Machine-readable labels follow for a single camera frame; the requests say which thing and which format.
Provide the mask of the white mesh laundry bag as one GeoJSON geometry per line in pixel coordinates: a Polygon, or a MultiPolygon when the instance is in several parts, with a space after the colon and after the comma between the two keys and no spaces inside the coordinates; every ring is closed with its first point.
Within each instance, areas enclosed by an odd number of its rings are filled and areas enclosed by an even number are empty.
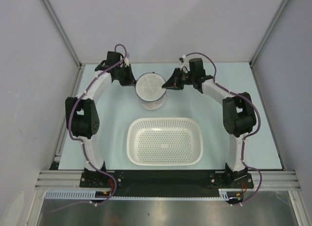
{"type": "Polygon", "coordinates": [[[135,92],[140,104],[146,110],[156,110],[166,102],[166,89],[164,78],[155,73],[145,73],[136,81],[135,92]]]}

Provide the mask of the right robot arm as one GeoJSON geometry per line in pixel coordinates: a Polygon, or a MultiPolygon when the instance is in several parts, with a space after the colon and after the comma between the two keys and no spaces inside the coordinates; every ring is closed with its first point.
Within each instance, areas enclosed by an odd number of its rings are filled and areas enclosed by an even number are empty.
{"type": "Polygon", "coordinates": [[[183,90],[185,85],[191,85],[221,104],[223,126],[230,136],[230,155],[225,164],[224,180],[220,185],[237,187],[248,175],[248,167],[244,160],[246,139],[256,125],[256,110],[250,95],[247,92],[234,93],[217,83],[217,68],[214,62],[211,62],[214,74],[207,75],[202,58],[188,60],[188,68],[183,58],[180,58],[180,61],[181,67],[174,69],[162,88],[183,90]]]}

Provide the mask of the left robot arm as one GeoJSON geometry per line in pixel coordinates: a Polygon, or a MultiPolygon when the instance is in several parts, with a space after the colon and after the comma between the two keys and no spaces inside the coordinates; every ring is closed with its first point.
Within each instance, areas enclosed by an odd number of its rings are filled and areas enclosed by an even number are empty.
{"type": "Polygon", "coordinates": [[[104,172],[105,162],[95,138],[100,127],[96,104],[113,81],[118,81],[121,86],[136,84],[127,55],[117,51],[107,53],[107,58],[95,68],[93,78],[82,93],[65,100],[69,136],[81,144],[85,169],[93,171],[90,180],[98,187],[107,183],[108,175],[104,172]]]}

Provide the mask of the white perforated plastic basket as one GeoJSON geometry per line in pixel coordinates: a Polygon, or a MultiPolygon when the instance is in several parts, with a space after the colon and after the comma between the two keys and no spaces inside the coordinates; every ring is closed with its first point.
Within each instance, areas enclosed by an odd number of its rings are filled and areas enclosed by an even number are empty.
{"type": "Polygon", "coordinates": [[[141,118],[128,129],[127,156],[136,165],[188,166],[202,155],[202,132],[190,118],[141,118]]]}

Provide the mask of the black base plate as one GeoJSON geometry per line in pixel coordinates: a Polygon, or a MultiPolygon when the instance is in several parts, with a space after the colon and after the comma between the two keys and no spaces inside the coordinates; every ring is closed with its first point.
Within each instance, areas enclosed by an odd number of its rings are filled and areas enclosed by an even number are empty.
{"type": "Polygon", "coordinates": [[[210,188],[252,189],[254,187],[251,173],[243,170],[239,175],[229,171],[215,170],[103,170],[84,169],[80,178],[82,188],[102,188],[116,181],[118,189],[131,184],[195,184],[210,188]]]}

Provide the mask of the aluminium frame rail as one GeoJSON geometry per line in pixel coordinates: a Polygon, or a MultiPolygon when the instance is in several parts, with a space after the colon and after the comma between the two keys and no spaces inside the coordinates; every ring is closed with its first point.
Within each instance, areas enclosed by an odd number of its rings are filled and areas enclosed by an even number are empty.
{"type": "Polygon", "coordinates": [[[79,189],[81,170],[43,170],[35,189],[79,189]]]}

